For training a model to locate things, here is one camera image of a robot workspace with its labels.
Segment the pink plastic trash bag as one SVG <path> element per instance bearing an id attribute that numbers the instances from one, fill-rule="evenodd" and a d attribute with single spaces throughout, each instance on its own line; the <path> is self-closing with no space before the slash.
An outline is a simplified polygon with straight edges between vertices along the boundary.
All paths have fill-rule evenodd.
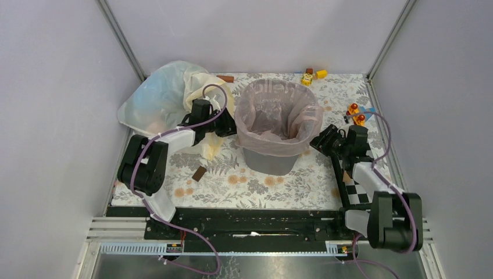
<path id="1" fill-rule="evenodd" d="M 315 94 L 302 84 L 254 80 L 235 105 L 237 145 L 261 155 L 297 156 L 321 132 L 323 112 Z"/>

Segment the clear yellowish plastic bag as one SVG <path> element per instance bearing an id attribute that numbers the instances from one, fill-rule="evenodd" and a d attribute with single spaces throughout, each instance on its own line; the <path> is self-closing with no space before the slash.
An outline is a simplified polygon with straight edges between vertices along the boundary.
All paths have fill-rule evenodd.
<path id="1" fill-rule="evenodd" d="M 203 67 L 185 61 L 155 70 L 117 111 L 121 124 L 153 137 L 175 128 L 191 112 L 192 102 L 206 96 L 214 109 L 227 106 L 234 114 L 234 97 L 226 82 Z"/>

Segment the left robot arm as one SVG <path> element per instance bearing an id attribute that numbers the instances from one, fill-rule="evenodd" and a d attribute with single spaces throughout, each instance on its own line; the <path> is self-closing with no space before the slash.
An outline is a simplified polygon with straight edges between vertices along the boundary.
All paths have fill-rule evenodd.
<path id="1" fill-rule="evenodd" d="M 117 171 L 117 180 L 141 198 L 150 216 L 160 221 L 158 231 L 167 239 L 180 233 L 174 219 L 176 207 L 163 189 L 170 155 L 196 146 L 207 134 L 228 137 L 236 134 L 236 125 L 227 107 L 214 109 L 211 101 L 196 99 L 191 112 L 174 129 L 153 137 L 134 135 L 127 144 Z"/>

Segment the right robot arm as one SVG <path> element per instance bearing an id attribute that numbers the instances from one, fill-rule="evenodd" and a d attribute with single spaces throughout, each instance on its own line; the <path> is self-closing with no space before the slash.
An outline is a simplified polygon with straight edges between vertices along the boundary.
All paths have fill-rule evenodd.
<path id="1" fill-rule="evenodd" d="M 362 234 L 372 248 L 411 253 L 423 246 L 421 197 L 405 192 L 377 168 L 364 126 L 331 124 L 310 145 L 330 158 L 344 217 L 334 234 L 348 239 Z"/>

